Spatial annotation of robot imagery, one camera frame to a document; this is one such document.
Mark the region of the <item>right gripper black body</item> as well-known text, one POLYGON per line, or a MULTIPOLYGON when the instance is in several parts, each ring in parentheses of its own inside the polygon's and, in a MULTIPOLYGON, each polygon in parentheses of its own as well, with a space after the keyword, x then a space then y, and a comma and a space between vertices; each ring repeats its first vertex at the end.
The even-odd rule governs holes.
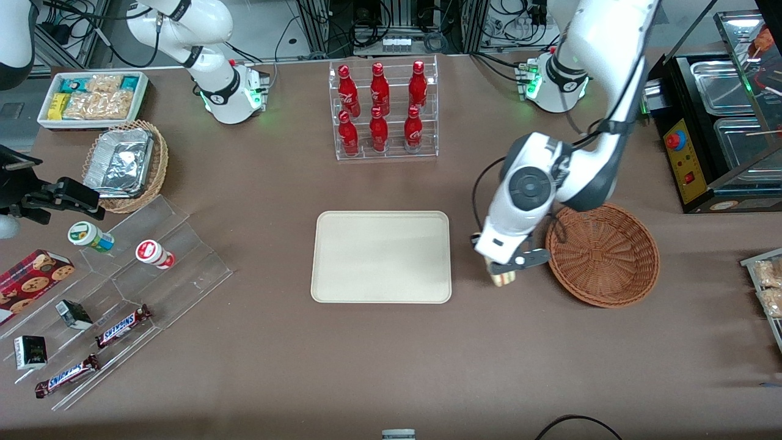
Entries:
POLYGON ((31 158, 1 145, 1 208, 10 208, 20 203, 29 193, 37 192, 43 186, 33 167, 42 160, 31 158))

